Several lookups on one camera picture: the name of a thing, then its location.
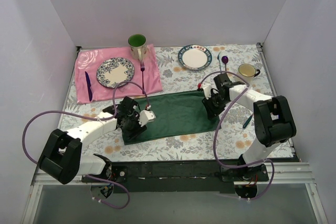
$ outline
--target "pink placemat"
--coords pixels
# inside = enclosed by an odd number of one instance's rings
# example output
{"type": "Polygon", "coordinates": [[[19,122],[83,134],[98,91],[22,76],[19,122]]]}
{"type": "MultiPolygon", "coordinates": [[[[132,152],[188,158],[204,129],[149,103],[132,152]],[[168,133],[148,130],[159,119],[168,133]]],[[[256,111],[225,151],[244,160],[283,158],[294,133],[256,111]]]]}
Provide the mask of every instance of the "pink placemat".
{"type": "MultiPolygon", "coordinates": [[[[162,91],[162,85],[153,44],[148,45],[148,48],[151,54],[144,59],[144,87],[147,94],[153,94],[162,91]]],[[[131,81],[142,86],[140,62],[132,58],[129,47],[83,51],[79,53],[75,63],[75,84],[78,103],[90,103],[85,72],[87,72],[90,77],[92,101],[112,99],[113,89],[102,86],[97,80],[96,72],[104,61],[116,57],[127,58],[133,63],[135,72],[131,81]]],[[[126,84],[125,86],[118,88],[115,94],[115,98],[122,98],[125,96],[133,97],[142,95],[142,91],[135,85],[126,84]]]]}

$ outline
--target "purple spoon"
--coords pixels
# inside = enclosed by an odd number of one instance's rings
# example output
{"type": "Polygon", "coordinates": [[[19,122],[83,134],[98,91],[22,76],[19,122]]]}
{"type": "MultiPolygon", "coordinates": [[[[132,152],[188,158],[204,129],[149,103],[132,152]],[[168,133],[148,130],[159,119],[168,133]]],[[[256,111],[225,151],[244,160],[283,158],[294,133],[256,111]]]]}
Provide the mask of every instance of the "purple spoon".
{"type": "Polygon", "coordinates": [[[227,56],[222,57],[222,63],[225,65],[225,71],[226,71],[226,64],[229,62],[229,58],[227,56]]]}

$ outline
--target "plate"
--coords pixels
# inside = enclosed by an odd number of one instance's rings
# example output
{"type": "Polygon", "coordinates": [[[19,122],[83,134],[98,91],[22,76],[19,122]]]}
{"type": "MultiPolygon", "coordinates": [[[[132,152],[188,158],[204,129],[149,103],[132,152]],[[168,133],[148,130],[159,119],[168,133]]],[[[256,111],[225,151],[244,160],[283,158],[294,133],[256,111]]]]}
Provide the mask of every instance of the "plate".
{"type": "Polygon", "coordinates": [[[130,81],[134,76],[133,63],[125,58],[112,58],[104,61],[97,70],[98,82],[107,88],[115,88],[121,81],[130,81]]]}
{"type": "Polygon", "coordinates": [[[179,51],[178,60],[186,69],[200,71],[210,65],[212,55],[211,52],[203,46],[189,45],[179,51]]]}

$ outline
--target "white wall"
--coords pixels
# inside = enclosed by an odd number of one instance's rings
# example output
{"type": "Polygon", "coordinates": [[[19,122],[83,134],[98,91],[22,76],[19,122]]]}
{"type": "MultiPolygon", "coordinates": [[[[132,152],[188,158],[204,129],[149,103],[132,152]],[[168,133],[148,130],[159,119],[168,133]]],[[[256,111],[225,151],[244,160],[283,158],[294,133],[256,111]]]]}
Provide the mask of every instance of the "white wall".
{"type": "Polygon", "coordinates": [[[51,0],[76,46],[125,46],[143,33],[157,46],[255,44],[285,0],[51,0]]]}
{"type": "Polygon", "coordinates": [[[299,157],[309,161],[329,223],[336,223],[336,0],[287,0],[266,41],[279,94],[297,126],[299,157]]]}
{"type": "MultiPolygon", "coordinates": [[[[21,147],[22,130],[38,112],[61,109],[76,48],[50,0],[0,0],[0,223],[19,223],[35,165],[21,147]]],[[[28,130],[38,158],[59,116],[28,130]]]]}

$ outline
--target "cup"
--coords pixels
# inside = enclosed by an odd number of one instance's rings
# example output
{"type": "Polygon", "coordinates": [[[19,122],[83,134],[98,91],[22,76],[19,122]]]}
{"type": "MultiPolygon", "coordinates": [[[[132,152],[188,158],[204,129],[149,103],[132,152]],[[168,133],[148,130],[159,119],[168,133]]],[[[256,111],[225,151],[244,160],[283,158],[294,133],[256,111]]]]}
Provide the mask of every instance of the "cup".
{"type": "MultiPolygon", "coordinates": [[[[248,83],[252,82],[255,76],[260,74],[260,70],[256,69],[254,66],[250,64],[241,64],[238,68],[237,75],[242,77],[248,83]]],[[[235,76],[236,81],[241,81],[238,77],[235,76]]]]}
{"type": "Polygon", "coordinates": [[[132,57],[136,60],[142,61],[150,54],[146,44],[146,37],[142,34],[134,34],[129,37],[128,44],[131,47],[132,57]]]}

